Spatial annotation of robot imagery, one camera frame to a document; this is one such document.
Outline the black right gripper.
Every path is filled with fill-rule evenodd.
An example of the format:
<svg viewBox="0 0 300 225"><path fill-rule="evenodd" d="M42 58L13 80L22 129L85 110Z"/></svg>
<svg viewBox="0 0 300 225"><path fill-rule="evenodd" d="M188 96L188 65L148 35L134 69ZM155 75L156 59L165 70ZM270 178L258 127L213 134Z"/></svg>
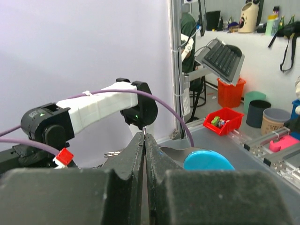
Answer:
<svg viewBox="0 0 300 225"><path fill-rule="evenodd" d="M54 155L31 146L15 145L0 152L0 174L15 168L55 168Z"/></svg>

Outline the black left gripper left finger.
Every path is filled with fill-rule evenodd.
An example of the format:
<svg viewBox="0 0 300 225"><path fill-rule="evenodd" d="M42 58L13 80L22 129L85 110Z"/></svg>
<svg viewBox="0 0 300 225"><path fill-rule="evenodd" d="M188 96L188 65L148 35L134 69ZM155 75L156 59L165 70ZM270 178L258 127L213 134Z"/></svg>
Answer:
<svg viewBox="0 0 300 225"><path fill-rule="evenodd" d="M102 167L13 169L0 184L3 225L138 225L144 136Z"/></svg>

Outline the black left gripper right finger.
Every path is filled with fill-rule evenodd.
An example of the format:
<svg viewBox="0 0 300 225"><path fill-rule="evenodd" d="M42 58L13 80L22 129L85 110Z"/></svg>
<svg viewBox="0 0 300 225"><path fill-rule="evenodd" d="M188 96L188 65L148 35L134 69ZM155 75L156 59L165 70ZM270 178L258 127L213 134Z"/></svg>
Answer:
<svg viewBox="0 0 300 225"><path fill-rule="evenodd" d="M281 193L261 171L188 171L152 135L144 141L152 225L291 225Z"/></svg>

